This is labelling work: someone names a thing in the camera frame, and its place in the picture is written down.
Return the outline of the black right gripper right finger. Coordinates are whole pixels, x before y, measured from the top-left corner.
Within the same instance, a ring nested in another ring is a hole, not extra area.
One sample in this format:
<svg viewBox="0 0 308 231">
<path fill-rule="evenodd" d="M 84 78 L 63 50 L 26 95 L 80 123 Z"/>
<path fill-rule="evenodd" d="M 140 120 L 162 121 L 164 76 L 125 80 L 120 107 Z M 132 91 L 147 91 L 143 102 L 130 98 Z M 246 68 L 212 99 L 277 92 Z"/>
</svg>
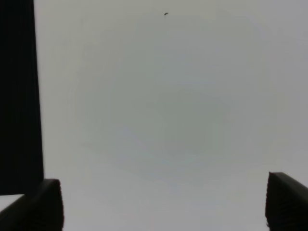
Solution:
<svg viewBox="0 0 308 231">
<path fill-rule="evenodd" d="M 270 231 L 308 230 L 308 188 L 282 172 L 270 172 L 265 217 Z"/>
</svg>

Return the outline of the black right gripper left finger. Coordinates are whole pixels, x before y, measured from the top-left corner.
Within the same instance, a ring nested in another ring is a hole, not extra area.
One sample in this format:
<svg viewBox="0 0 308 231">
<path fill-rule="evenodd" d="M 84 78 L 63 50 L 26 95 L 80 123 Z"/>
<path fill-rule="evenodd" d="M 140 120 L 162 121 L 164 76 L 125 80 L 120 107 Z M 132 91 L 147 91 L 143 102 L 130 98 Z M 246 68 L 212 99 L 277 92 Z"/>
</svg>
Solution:
<svg viewBox="0 0 308 231">
<path fill-rule="evenodd" d="M 62 231 L 64 204 L 58 179 L 45 179 L 0 212 L 1 231 Z"/>
</svg>

